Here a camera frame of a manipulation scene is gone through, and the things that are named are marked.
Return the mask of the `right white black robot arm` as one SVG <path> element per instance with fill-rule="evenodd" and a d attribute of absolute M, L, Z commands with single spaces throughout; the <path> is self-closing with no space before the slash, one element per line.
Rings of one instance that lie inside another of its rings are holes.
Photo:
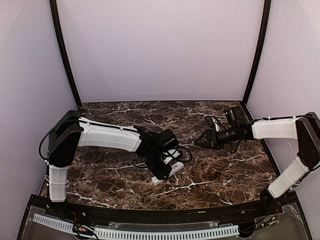
<path fill-rule="evenodd" d="M 265 215 L 275 209 L 286 192 L 319 169 L 320 119 L 315 112 L 248 121 L 242 108 L 234 106 L 224 114 L 229 127 L 223 126 L 214 115 L 206 116 L 208 129 L 195 140 L 195 145 L 220 150 L 230 143 L 240 144 L 242 141 L 271 139 L 297 142 L 298 151 L 290 165 L 260 193 L 256 208 L 260 214 Z"/>

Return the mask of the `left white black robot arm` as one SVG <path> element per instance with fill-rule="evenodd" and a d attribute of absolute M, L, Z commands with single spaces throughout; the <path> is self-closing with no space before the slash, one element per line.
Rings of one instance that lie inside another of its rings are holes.
<path fill-rule="evenodd" d="M 48 165 L 49 199 L 55 203 L 66 200 L 68 168 L 78 147 L 103 147 L 136 153 L 153 173 L 157 186 L 184 168 L 177 162 L 181 153 L 175 134 L 167 129 L 160 133 L 140 126 L 118 126 L 80 117 L 69 110 L 44 136 L 48 139 L 48 154 L 43 156 Z"/>

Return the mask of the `white remote control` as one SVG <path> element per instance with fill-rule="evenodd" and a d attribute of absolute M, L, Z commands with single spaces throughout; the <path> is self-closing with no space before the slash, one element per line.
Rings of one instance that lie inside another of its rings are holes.
<path fill-rule="evenodd" d="M 151 178 L 151 182 L 154 186 L 157 186 L 160 183 L 166 181 L 169 177 L 182 170 L 184 167 L 185 165 L 182 162 L 176 162 L 173 165 L 169 166 L 169 171 L 153 176 Z"/>

